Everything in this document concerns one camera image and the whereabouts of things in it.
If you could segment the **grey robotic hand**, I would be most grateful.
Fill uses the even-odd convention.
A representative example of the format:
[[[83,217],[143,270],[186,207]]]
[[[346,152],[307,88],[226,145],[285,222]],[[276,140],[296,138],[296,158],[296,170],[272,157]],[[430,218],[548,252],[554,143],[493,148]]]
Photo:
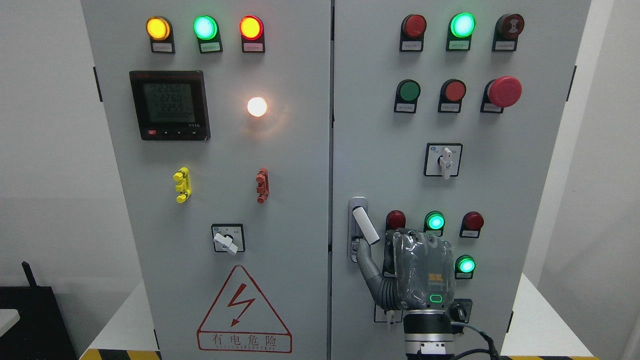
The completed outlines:
[[[389,230],[394,278],[384,277],[366,240],[357,262],[375,304],[386,311],[445,312],[454,300],[454,257],[451,244],[434,234],[412,229]]]

